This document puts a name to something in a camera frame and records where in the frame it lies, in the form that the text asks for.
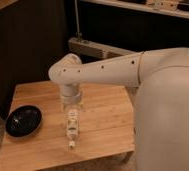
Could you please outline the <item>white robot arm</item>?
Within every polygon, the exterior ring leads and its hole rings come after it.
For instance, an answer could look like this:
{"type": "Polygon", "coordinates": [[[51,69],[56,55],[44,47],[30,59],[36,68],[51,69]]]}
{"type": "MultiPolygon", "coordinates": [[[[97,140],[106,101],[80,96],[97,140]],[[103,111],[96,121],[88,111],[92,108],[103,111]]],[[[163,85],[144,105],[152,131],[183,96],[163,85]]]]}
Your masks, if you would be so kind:
{"type": "Polygon", "coordinates": [[[81,83],[122,85],[135,97],[136,171],[189,171],[189,48],[132,53],[84,64],[68,54],[48,71],[65,104],[81,83]]]}

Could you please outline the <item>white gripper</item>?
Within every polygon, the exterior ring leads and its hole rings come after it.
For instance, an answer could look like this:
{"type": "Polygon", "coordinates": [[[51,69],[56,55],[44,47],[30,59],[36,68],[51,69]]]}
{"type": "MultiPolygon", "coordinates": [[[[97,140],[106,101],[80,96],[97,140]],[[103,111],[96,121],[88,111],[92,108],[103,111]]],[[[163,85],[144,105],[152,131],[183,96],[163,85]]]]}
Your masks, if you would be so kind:
{"type": "Polygon", "coordinates": [[[82,93],[78,84],[62,85],[60,87],[61,111],[65,112],[68,108],[67,104],[78,103],[78,109],[85,111],[84,103],[80,102],[82,99],[82,93]]]}

